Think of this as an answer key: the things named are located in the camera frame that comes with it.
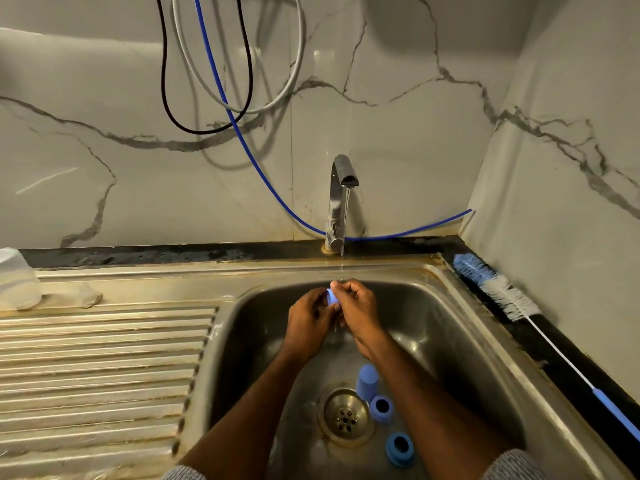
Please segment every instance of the faucet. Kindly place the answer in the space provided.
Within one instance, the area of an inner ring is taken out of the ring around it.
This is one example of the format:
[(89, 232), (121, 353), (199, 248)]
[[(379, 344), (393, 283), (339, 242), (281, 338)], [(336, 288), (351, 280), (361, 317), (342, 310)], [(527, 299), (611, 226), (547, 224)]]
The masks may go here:
[(360, 183), (347, 155), (338, 155), (331, 167), (331, 187), (329, 189), (329, 218), (326, 222), (326, 238), (323, 252), (328, 255), (344, 254), (347, 208), (351, 189)]

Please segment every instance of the marble wall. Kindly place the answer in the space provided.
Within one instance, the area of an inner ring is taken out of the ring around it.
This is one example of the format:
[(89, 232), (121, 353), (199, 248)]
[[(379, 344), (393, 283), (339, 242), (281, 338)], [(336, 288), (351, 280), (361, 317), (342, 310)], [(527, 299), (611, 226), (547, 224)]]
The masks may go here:
[(640, 0), (541, 0), (464, 240), (640, 401)]
[[(307, 44), (292, 95), (241, 124), (284, 201), (323, 228), (331, 162), (345, 153), (361, 182), (354, 235), (466, 209), (536, 2), (303, 0)], [(293, 0), (243, 3), (256, 106), (288, 77), (296, 10)], [(197, 138), (167, 119), (155, 0), (0, 6), (0, 246), (311, 237), (270, 195), (232, 130)], [(248, 78), (236, 1), (203, 6), (225, 88), (241, 105)], [(182, 0), (182, 18), (214, 87), (193, 0)], [(188, 78), (171, 32), (167, 91), (187, 126), (226, 119)]]

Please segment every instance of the ribbed drainboard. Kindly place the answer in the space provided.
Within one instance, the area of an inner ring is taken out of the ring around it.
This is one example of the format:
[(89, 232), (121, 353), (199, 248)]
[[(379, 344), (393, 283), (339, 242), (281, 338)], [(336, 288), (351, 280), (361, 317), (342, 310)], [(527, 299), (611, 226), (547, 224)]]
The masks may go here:
[(160, 477), (214, 313), (0, 319), (0, 479)]

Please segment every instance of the white cable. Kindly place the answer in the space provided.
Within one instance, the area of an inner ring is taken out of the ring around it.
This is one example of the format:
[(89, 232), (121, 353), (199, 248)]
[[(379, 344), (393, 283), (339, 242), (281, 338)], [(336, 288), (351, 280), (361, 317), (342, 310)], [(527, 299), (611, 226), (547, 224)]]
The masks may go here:
[[(184, 39), (184, 32), (182, 30), (182, 21), (180, 19), (180, 2), (179, 0), (172, 0), (172, 3), (173, 3), (173, 19), (175, 21), (175, 30), (178, 35), (178, 42), (180, 43), (180, 49), (184, 55), (184, 59), (187, 61), (189, 70), (198, 81), (200, 87), (202, 87), (207, 92), (207, 94), (212, 97), (212, 99), (215, 102), (220, 104), (220, 106), (224, 106), (229, 111), (242, 112), (242, 109), (238, 109), (222, 101), (220, 99), (220, 96), (218, 96), (215, 92), (213, 92), (211, 88), (208, 87), (207, 83), (204, 82), (204, 79), (198, 72), (196, 65), (193, 63), (193, 59), (191, 58), (191, 54), (189, 53), (189, 49), (187, 47), (187, 42)], [(296, 54), (296, 62), (293, 64), (293, 71), (289, 75), (289, 80), (284, 86), (284, 89), (282, 90), (282, 92), (276, 97), (276, 99), (274, 99), (268, 104), (265, 104), (262, 107), (247, 110), (246, 112), (247, 114), (257, 114), (259, 112), (268, 111), (274, 106), (276, 106), (277, 103), (279, 103), (287, 94), (289, 94), (289, 91), (291, 90), (291, 87), (293, 86), (293, 83), (296, 80), (298, 73), (300, 72), (300, 65), (302, 65), (302, 51), (304, 49), (304, 40), (303, 40), (304, 21), (303, 21), (302, 3), (300, 0), (296, 0), (296, 7), (298, 9), (298, 53)]]

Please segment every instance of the sink drain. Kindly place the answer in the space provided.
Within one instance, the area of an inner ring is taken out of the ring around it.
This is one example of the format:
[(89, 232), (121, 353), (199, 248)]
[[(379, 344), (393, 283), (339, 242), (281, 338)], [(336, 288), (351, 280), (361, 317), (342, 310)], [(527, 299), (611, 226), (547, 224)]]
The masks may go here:
[(369, 441), (374, 423), (369, 407), (354, 389), (329, 388), (318, 402), (320, 427), (329, 439), (340, 446), (354, 447)]

